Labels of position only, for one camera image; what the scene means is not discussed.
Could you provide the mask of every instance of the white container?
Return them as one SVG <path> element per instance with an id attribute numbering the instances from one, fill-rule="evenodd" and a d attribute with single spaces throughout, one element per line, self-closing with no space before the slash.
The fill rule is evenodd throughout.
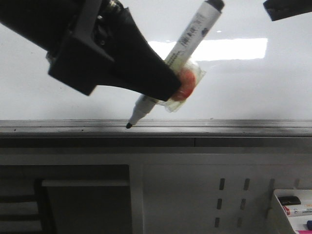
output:
<path id="1" fill-rule="evenodd" d="M 302 234 L 304 232 L 300 231 L 308 231 L 306 224 L 308 220 L 312 220 L 312 215 L 288 217 L 278 200 L 278 197 L 282 196 L 297 196 L 302 204 L 308 204 L 311 203 L 312 200 L 312 190 L 274 190 L 271 209 L 268 214 L 269 221 L 280 234 Z"/>

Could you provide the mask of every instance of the black marker cap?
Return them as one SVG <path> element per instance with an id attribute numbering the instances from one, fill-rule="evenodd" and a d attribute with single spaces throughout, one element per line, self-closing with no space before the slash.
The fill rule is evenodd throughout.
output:
<path id="1" fill-rule="evenodd" d="M 219 12 L 221 12 L 224 8 L 224 2 L 222 0 L 207 0 L 206 2 L 217 9 Z"/>

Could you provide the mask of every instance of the whiteboard marker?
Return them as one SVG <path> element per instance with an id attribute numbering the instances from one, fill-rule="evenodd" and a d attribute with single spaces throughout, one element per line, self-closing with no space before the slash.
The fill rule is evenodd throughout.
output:
<path id="1" fill-rule="evenodd" d="M 223 7 L 224 3 L 222 0 L 206 0 L 202 3 L 174 48 L 165 59 L 165 63 L 176 75 L 216 23 L 221 15 Z M 155 98 L 141 95 L 136 102 L 127 128 L 131 128 L 140 119 L 150 113 L 158 102 L 159 100 Z"/>

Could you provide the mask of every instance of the whiteboard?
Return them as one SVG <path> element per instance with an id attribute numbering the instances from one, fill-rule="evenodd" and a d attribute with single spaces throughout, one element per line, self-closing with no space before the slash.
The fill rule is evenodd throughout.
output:
<path id="1" fill-rule="evenodd" d="M 123 0 L 162 56 L 201 0 Z M 263 0 L 225 0 L 195 52 L 207 72 L 177 113 L 146 119 L 311 119 L 312 13 L 271 22 Z M 0 119 L 128 119 L 139 94 L 98 86 L 90 96 L 47 75 L 46 52 L 0 25 Z"/>

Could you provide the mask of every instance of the metal ledge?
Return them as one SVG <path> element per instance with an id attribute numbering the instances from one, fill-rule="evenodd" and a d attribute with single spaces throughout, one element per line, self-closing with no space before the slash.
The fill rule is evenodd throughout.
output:
<path id="1" fill-rule="evenodd" d="M 0 120 L 0 138 L 312 137 L 312 120 Z"/>

